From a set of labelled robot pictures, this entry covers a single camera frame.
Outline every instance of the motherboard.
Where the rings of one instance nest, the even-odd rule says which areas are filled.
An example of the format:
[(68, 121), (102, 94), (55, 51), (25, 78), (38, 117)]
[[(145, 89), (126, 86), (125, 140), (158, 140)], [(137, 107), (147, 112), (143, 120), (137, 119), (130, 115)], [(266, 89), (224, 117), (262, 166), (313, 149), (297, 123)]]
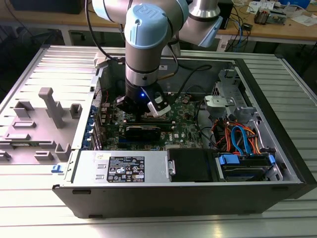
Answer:
[(182, 95), (171, 111), (160, 118), (145, 113), (136, 118), (116, 107), (115, 101), (103, 103), (101, 122), (103, 150), (162, 151), (169, 148), (202, 148), (201, 134), (195, 125), (197, 101)]

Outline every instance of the side panel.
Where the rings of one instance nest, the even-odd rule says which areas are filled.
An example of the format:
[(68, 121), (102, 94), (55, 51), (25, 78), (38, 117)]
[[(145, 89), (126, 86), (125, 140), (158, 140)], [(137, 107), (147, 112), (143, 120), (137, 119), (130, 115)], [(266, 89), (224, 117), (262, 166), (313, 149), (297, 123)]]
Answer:
[(79, 218), (115, 218), (262, 213), (301, 187), (301, 184), (91, 189), (55, 186), (53, 191)]
[(306, 194), (307, 192), (313, 190), (317, 186), (317, 182), (301, 157), (300, 153), (296, 149), (293, 141), (284, 129), (281, 121), (276, 116), (274, 110), (272, 109), (270, 103), (266, 99), (263, 91), (259, 87), (258, 83), (255, 81), (253, 75), (249, 71), (247, 65), (242, 59), (236, 60), (237, 66), (239, 67), (244, 79), (246, 80), (247, 86), (250, 89), (256, 103), (259, 108), (261, 108), (265, 119), (267, 120), (273, 134), (275, 135), (278, 143), (280, 144), (283, 152), (285, 153), (287, 159), (292, 165), (296, 172), (298, 178), (306, 184), (306, 186), (298, 191), (296, 194), (289, 198), (299, 198)]

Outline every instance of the sticker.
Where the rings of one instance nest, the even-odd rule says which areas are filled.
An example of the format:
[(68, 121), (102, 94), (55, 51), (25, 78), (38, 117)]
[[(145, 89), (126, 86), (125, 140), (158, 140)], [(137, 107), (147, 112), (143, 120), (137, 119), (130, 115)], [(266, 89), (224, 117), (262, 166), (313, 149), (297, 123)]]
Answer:
[(108, 182), (144, 182), (144, 157), (107, 157)]
[(96, 153), (95, 160), (108, 160), (111, 153)]

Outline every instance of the wire bundle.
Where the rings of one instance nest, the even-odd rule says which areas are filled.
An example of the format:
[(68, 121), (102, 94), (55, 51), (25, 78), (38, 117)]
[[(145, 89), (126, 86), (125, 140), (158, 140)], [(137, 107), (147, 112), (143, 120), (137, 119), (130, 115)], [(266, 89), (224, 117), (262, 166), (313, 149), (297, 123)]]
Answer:
[(233, 154), (242, 155), (243, 151), (238, 147), (239, 142), (235, 142), (235, 133), (242, 133), (242, 138), (244, 140), (244, 147), (247, 153), (261, 154), (258, 147), (258, 136), (247, 126), (244, 126), (237, 122), (225, 121), (225, 120), (216, 120), (211, 131), (213, 132), (216, 126), (220, 126), (224, 130), (224, 136), (216, 142), (215, 147), (218, 149), (222, 141), (225, 139), (226, 144), (221, 150), (226, 149), (227, 152), (232, 152)]
[[(245, 48), (246, 48), (246, 46), (248, 44), (248, 41), (249, 41), (249, 35), (251, 33), (251, 31), (249, 32), (249, 31), (245, 30), (247, 32), (247, 37), (242, 40), (243, 30), (244, 30), (243, 29), (244, 22), (243, 22), (243, 19), (239, 16), (237, 8), (234, 6), (233, 9), (236, 11), (236, 14), (231, 13), (231, 18), (229, 18), (229, 20), (234, 21), (239, 26), (239, 28), (237, 28), (235, 26), (236, 29), (238, 30), (238, 33), (236, 34), (236, 36), (233, 39), (233, 41), (229, 44), (229, 47), (225, 50), (226, 52), (229, 51), (230, 48), (231, 48), (232, 51), (236, 52), (239, 48), (241, 48), (243, 46), (244, 46), (244, 50), (245, 50)], [(238, 36), (239, 36), (239, 41), (238, 41), (238, 43), (235, 44), (234, 42), (235, 42), (235, 40), (237, 39)]]

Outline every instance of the workbench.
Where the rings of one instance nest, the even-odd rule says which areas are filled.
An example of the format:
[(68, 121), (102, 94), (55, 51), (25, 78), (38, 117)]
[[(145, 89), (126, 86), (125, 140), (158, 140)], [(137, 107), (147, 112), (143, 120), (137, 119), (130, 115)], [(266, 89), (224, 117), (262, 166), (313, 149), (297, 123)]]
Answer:
[[(124, 49), (105, 48), (110, 54)], [(63, 107), (85, 104), (96, 74), (95, 47), (40, 49), (0, 104), (0, 136), (15, 116), (18, 100), (45, 107), (41, 87), (52, 87)], [(266, 54), (182, 51), (183, 56), (243, 59), (293, 143), (317, 179), (317, 96), (284, 59)], [(79, 219), (52, 192), (63, 175), (52, 165), (0, 165), (2, 237), (182, 237), (254, 238), (317, 235), (317, 190), (285, 200), (262, 214), (168, 218)]]
[[(88, 31), (85, 12), (79, 15), (51, 12), (29, 12), (15, 11), (12, 6), (13, 14), (22, 21), (26, 27), (58, 29), (62, 32), (65, 45), (73, 45), (71, 31)], [(245, 23), (253, 25), (249, 41), (276, 42), (288, 44), (305, 44), (313, 45), (317, 41), (317, 24), (313, 26), (304, 26), (291, 19), (287, 19), (284, 26), (267, 24), (257, 25), (254, 23), (254, 14), (243, 14), (247, 7), (237, 7), (239, 15)], [(309, 5), (308, 11), (317, 11), (317, 6)], [(94, 31), (98, 32), (119, 32), (118, 24), (106, 21), (98, 17), (95, 13), (90, 12), (91, 24)], [(1, 25), (20, 27), (21, 25), (12, 17), (5, 7), (3, 1), (0, 2), (0, 21)], [(220, 39), (217, 51), (224, 51), (228, 41), (233, 39), (238, 33), (234, 22), (230, 21), (225, 30), (219, 30), (216, 38)]]

